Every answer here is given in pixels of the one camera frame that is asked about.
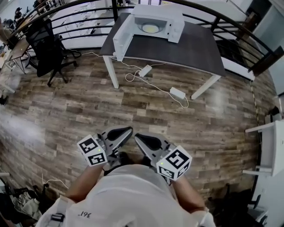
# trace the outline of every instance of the black chair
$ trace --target black chair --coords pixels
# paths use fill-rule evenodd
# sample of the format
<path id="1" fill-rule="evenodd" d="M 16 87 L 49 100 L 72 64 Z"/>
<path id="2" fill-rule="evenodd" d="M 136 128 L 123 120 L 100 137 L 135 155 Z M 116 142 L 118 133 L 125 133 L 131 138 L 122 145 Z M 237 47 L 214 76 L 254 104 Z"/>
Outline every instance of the black chair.
<path id="1" fill-rule="evenodd" d="M 51 86 L 51 81 L 57 72 L 61 74 L 62 79 L 67 83 L 61 69 L 71 64 L 76 67 L 77 62 L 72 61 L 62 64 L 63 59 L 66 58 L 63 54 L 65 48 L 59 36 L 54 36 L 51 20 L 39 20 L 33 23 L 28 29 L 26 39 L 35 51 L 36 58 L 39 61 L 37 76 L 42 77 L 53 70 L 47 83 L 48 86 Z"/>

